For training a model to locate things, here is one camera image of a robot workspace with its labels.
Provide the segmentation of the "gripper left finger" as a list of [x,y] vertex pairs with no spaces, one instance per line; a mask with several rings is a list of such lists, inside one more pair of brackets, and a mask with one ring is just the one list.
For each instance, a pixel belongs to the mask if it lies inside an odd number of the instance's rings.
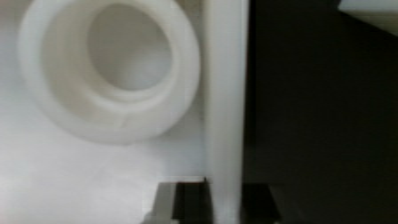
[[162,183],[142,224],[212,224],[206,182]]

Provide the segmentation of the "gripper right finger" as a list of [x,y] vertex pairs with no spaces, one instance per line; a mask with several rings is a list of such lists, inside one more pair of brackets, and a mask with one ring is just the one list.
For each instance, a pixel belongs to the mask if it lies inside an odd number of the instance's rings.
[[243,224],[274,224],[281,218],[267,184],[243,185]]

